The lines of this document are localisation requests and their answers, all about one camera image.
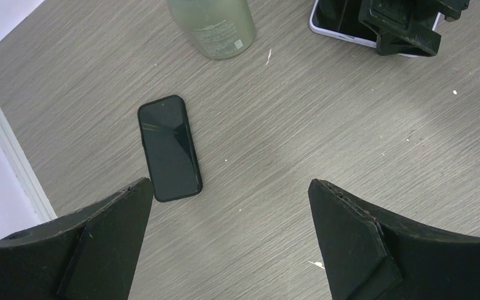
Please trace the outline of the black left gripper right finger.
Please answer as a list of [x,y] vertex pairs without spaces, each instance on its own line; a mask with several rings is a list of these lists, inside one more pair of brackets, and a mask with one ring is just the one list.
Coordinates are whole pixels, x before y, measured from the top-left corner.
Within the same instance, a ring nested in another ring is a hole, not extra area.
[[333,299],[480,299],[480,237],[414,221],[324,180],[308,189]]

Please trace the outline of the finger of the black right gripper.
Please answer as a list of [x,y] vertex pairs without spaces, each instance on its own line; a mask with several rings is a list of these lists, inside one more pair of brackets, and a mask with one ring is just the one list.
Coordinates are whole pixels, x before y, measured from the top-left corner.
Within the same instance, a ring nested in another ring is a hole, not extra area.
[[457,21],[461,13],[469,7],[470,0],[427,0],[426,4],[441,13],[447,22]]
[[438,15],[421,1],[371,0],[361,3],[358,19],[376,34],[379,55],[431,57],[441,43],[434,30]]

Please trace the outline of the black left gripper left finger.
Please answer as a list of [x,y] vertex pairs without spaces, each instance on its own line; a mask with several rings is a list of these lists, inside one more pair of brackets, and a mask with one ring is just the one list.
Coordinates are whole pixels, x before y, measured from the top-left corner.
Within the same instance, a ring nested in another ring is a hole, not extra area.
[[0,299],[127,299],[153,192],[143,177],[0,239]]

